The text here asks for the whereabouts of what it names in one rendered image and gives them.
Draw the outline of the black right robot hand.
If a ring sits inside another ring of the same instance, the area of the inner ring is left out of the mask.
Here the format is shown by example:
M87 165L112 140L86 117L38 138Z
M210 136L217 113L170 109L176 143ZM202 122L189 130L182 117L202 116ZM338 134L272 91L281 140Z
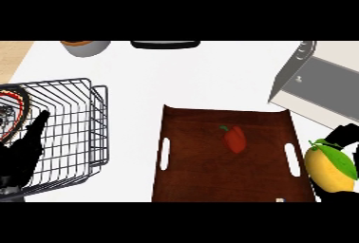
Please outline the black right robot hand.
M325 137L325 141L332 144L337 150L343 150L344 147L357 143L356 150L353 152L353 163L359 170L359 126L353 123L340 125L329 135ZM356 192L337 192L328 193L310 180L315 189L316 196L320 198L322 203L334 202L359 202L359 193Z

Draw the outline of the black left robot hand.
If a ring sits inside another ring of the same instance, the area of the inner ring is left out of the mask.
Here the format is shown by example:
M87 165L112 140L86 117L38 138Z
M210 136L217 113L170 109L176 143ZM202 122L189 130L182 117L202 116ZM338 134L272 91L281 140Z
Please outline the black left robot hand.
M10 147L0 141L0 188L22 188L29 182L43 152L41 132L49 115L43 110Z

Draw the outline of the yellow lemon with green leaf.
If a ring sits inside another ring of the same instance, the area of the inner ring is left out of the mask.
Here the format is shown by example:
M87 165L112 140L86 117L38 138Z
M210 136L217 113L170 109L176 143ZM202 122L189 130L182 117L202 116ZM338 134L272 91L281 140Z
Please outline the yellow lemon with green leaf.
M337 143L325 139L309 141L310 148L304 155L304 166L310 179L328 193L351 192L357 169L350 157Z

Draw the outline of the brown wooden tray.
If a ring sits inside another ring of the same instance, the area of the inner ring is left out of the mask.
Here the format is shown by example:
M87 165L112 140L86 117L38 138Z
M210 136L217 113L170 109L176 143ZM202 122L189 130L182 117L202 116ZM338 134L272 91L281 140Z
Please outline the brown wooden tray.
M238 126L247 147L235 154L220 125ZM289 173L285 146L298 149L288 111L255 112L162 108L159 151L165 168L155 169L152 201L313 202L306 173Z

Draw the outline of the round red-rimmed dish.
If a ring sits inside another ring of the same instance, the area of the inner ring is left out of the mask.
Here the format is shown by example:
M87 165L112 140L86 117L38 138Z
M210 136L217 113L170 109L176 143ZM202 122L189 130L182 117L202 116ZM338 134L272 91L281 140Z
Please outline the round red-rimmed dish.
M0 141L7 143L22 130L29 113L29 94L21 85L0 85Z

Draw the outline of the grey and cream appliance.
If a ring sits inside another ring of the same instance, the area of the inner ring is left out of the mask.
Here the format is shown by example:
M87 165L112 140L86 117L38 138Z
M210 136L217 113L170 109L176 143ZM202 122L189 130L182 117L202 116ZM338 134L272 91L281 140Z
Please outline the grey and cream appliance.
M331 129L359 125L359 41L303 41L267 101Z

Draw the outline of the red bell pepper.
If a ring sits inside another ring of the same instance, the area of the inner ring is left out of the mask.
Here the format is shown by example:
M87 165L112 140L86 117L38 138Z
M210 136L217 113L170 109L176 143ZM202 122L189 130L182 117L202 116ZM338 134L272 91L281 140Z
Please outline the red bell pepper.
M224 131L223 142L229 150L239 154L247 147L247 139L241 128L236 125L232 127L220 125L219 128Z

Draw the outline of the grey pot with brown contents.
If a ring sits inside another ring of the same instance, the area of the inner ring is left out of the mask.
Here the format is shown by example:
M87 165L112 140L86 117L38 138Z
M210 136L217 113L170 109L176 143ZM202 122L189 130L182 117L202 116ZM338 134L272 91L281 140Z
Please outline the grey pot with brown contents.
M62 45L75 57L91 57L97 55L109 46L109 41L62 41Z

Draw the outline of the black flat appliance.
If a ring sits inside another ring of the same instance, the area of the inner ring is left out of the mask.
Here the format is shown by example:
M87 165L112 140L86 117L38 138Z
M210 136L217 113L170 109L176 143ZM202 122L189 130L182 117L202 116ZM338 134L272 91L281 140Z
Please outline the black flat appliance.
M146 49L177 49L192 48L199 45L199 41L131 41L136 48Z

